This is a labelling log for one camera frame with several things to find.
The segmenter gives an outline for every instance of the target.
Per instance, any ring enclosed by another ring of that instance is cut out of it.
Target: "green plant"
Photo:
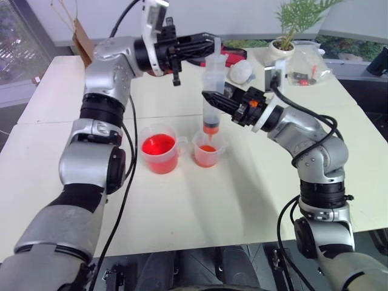
[[[283,2],[276,12],[281,23],[282,37],[274,45],[281,50],[291,50],[295,35],[314,26],[323,19],[322,12],[342,0],[291,0]]]

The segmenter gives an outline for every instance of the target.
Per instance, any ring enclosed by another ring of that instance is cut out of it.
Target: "orange liquid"
[[[204,150],[205,152],[215,152],[217,151],[214,147],[210,145],[202,145],[199,147],[201,150]]]

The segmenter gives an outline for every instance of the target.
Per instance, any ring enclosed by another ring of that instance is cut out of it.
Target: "plastic measuring jug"
[[[175,131],[164,124],[152,124],[139,134],[141,155],[151,171],[165,174],[175,169],[178,156],[185,145],[185,136],[177,137]]]
[[[201,167],[214,166],[226,150],[226,140],[222,134],[217,133],[209,139],[202,130],[193,137],[194,157],[197,165]]]

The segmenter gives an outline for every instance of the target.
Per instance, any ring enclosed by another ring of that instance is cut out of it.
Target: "plastic bag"
[[[319,46],[314,42],[295,44],[295,53],[289,60],[287,70],[290,84],[310,86],[325,81],[332,74],[318,51]]]

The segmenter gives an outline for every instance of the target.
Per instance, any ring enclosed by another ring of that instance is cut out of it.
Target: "floor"
[[[368,84],[357,81],[341,81],[348,92],[356,99],[363,108],[366,115],[374,123],[384,138],[388,141],[388,84]],[[25,104],[0,109],[0,151],[3,148],[8,133],[17,123],[21,113],[25,109]],[[355,234],[356,251],[366,253],[376,258],[381,263],[388,266],[388,257],[378,253],[367,232]],[[289,249],[295,264],[305,274],[317,291],[328,290],[329,286],[325,277],[318,273],[318,265],[305,259],[297,250],[295,241],[286,241],[285,247]],[[271,273],[269,263],[264,253],[264,244],[243,245],[244,251],[249,257],[253,268],[259,279],[261,288],[266,290],[276,290],[275,282]],[[177,286],[209,285],[220,284],[215,276],[215,266],[213,263],[214,249],[184,250],[181,252],[183,266],[179,270],[179,282]],[[112,268],[115,264],[125,267],[125,288],[121,290],[133,290],[136,279],[149,254],[108,257],[102,265],[102,272]],[[102,273],[95,290],[105,290],[105,282],[101,280]]]

